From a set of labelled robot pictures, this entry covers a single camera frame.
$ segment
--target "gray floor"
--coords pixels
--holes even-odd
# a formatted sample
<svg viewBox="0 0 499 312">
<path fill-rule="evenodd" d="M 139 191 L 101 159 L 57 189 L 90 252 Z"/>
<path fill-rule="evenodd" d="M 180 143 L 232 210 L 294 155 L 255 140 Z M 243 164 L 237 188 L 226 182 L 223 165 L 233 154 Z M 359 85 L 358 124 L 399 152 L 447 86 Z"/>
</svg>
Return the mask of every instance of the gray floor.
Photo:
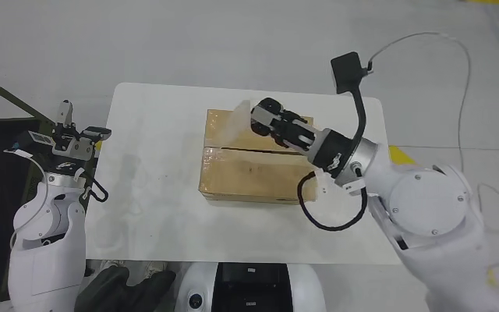
<svg viewBox="0 0 499 312">
<path fill-rule="evenodd" d="M 462 124 L 465 173 L 499 187 L 499 5 L 457 0 L 142 0 L 3 2 L 0 85 L 49 117 L 65 98 L 79 129 L 105 126 L 118 83 L 332 94 L 331 58 L 412 32 L 459 38 L 472 56 Z M 388 141 L 422 165 L 458 163 L 465 57 L 418 38 L 374 63 L 364 95 L 384 106 Z M 0 101 L 0 116 L 22 115 Z M 484 191 L 489 228 L 497 197 Z M 499 236 L 489 233 L 499 261 Z M 399 266 L 315 267 L 329 311 L 425 311 L 424 288 Z"/>
</svg>

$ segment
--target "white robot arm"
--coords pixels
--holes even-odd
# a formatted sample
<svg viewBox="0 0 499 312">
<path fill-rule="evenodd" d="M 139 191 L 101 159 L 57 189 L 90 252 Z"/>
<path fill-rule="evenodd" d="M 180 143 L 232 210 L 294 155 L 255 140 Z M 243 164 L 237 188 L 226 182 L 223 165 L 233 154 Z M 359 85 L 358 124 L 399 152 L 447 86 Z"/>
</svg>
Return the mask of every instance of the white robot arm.
<svg viewBox="0 0 499 312">
<path fill-rule="evenodd" d="M 83 168 L 94 155 L 94 145 L 106 140 L 111 131 L 88 127 L 78 133 L 71 122 L 73 105 L 63 101 L 59 107 L 52 137 L 26 131 L 6 152 L 30 158 L 40 155 L 44 173 L 37 195 L 24 204 L 14 217 L 16 242 L 9 263 L 9 294 L 16 312 L 69 312 L 85 272 L 85 210 L 80 196 L 104 198 L 90 189 L 93 179 Z"/>
<path fill-rule="evenodd" d="M 366 116 L 359 83 L 367 71 L 358 55 L 348 53 L 331 65 L 337 92 L 352 92 L 356 103 L 359 128 L 352 139 L 332 129 L 314 129 L 271 98 L 253 108 L 252 130 L 307 156 L 349 193 L 360 191 L 402 263 L 428 288 L 426 301 L 432 311 L 499 311 L 499 295 L 487 284 L 482 216 L 463 174 L 451 166 L 393 165 L 387 146 L 362 138 Z M 313 176 L 311 172 L 300 182 L 299 199 L 301 186 Z M 329 231 L 347 229 L 366 208 L 347 224 L 328 227 L 313 219 L 303 199 L 300 205 L 314 225 Z"/>
</svg>

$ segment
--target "white robot body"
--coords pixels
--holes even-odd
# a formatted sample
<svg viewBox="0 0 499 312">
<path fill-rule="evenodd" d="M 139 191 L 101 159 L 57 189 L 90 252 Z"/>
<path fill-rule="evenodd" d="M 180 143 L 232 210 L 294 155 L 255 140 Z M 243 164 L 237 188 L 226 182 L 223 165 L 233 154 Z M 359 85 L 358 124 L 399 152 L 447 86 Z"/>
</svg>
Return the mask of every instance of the white robot body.
<svg viewBox="0 0 499 312">
<path fill-rule="evenodd" d="M 83 189 L 69 189 L 69 194 L 82 193 Z M 56 211 L 53 198 L 63 194 L 68 189 L 62 186 L 49 185 L 49 194 L 52 194 L 52 204 L 46 204 L 50 212 L 41 210 L 40 214 L 51 215 Z M 38 192 L 37 197 L 27 203 L 35 209 L 41 202 Z M 78 201 L 73 201 L 66 206 L 67 227 L 63 238 L 54 243 L 42 244 L 40 240 L 26 240 L 23 230 L 19 232 L 18 239 L 12 249 L 9 265 L 9 294 L 16 312 L 68 312 L 73 311 L 76 297 L 80 290 L 85 273 L 85 210 Z M 49 218 L 34 219 L 34 225 L 39 229 L 51 229 L 44 222 Z"/>
<path fill-rule="evenodd" d="M 194 263 L 187 270 L 175 304 L 175 312 L 211 312 L 213 306 L 215 279 L 218 263 Z M 308 264 L 287 264 L 289 285 L 291 289 L 293 312 L 325 312 L 326 303 L 322 285 L 317 274 Z M 250 274 L 256 270 L 248 268 Z M 193 306 L 191 298 L 199 295 L 201 304 Z M 258 302 L 248 300 L 247 307 L 254 305 L 258 310 Z"/>
</svg>

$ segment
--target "white cable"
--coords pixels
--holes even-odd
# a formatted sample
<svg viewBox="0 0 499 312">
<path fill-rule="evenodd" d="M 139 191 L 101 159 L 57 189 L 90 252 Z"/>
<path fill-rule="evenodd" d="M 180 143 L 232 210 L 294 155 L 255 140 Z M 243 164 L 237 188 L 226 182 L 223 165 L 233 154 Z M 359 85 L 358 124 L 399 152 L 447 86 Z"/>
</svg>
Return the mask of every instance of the white cable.
<svg viewBox="0 0 499 312">
<path fill-rule="evenodd" d="M 454 37 L 449 36 L 448 34 L 440 33 L 440 32 L 437 32 L 437 31 L 423 31 L 423 32 L 420 32 L 420 33 L 414 33 L 414 34 L 410 34 L 410 35 L 407 35 L 407 36 L 404 36 L 404 37 L 400 37 L 399 39 L 390 42 L 389 44 L 385 45 L 380 50 L 378 50 L 376 53 L 374 53 L 373 56 L 371 56 L 371 58 L 369 59 L 368 64 L 372 65 L 374 58 L 377 57 L 381 52 L 383 52 L 387 48 L 391 47 L 393 44 L 396 44 L 397 42 L 403 41 L 403 40 L 405 40 L 407 38 L 416 37 L 416 36 L 423 36 L 423 35 L 437 36 L 437 37 L 441 37 L 441 38 L 444 38 L 446 40 L 455 42 L 465 52 L 466 60 L 468 61 L 468 73 L 466 74 L 465 90 L 464 90 L 464 93 L 462 95 L 461 106 L 459 107 L 459 117 L 458 117 L 458 147 L 459 147 L 459 157 L 461 159 L 461 172 L 464 172 L 465 171 L 465 163 L 463 161 L 462 149 L 461 149 L 461 121 L 462 121 L 462 110 L 465 107 L 466 95 L 468 95 L 469 81 L 471 80 L 471 66 L 472 66 L 472 63 L 471 63 L 471 56 L 469 55 L 468 48 L 461 41 L 459 41 L 458 39 L 456 39 Z"/>
<path fill-rule="evenodd" d="M 12 234 L 12 236 L 10 236 L 10 249 L 12 249 L 14 247 L 14 236 L 17 235 L 17 233 L 19 233 L 22 229 L 24 229 L 24 227 L 31 222 L 31 220 L 33 220 L 37 215 L 38 213 L 41 211 L 41 209 L 44 207 L 45 205 L 45 201 L 47 201 L 47 196 L 48 196 L 48 183 L 47 183 L 47 176 L 45 175 L 45 171 L 43 170 L 43 168 L 40 166 L 40 164 L 37 163 L 37 161 L 35 161 L 34 159 L 32 159 L 31 157 L 33 155 L 25 152 L 25 151 L 22 151 L 22 150 L 15 150 L 15 151 L 7 151 L 7 150 L 4 150 L 4 153 L 10 153 L 10 154 L 16 154 L 20 157 L 23 157 L 23 158 L 26 158 L 27 160 L 33 162 L 41 171 L 41 174 L 43 176 L 43 182 L 45 183 L 45 196 L 44 196 L 44 201 L 41 203 L 40 207 L 38 208 L 37 212 L 35 214 L 33 214 L 33 216 L 31 216 L 31 218 L 24 222 L 24 224 L 22 224 L 19 228 L 15 229 L 14 230 L 14 233 Z"/>
</svg>

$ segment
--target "gray fabric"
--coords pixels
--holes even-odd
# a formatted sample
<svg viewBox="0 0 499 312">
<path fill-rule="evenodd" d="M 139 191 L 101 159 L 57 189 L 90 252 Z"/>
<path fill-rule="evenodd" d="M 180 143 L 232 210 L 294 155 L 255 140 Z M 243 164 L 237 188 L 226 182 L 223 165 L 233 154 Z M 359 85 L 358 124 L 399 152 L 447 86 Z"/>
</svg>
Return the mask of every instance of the gray fabric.
<svg viewBox="0 0 499 312">
<path fill-rule="evenodd" d="M 170 289 L 175 273 L 162 271 L 135 286 L 127 286 L 128 268 L 110 267 L 81 292 L 75 312 L 153 312 Z"/>
</svg>

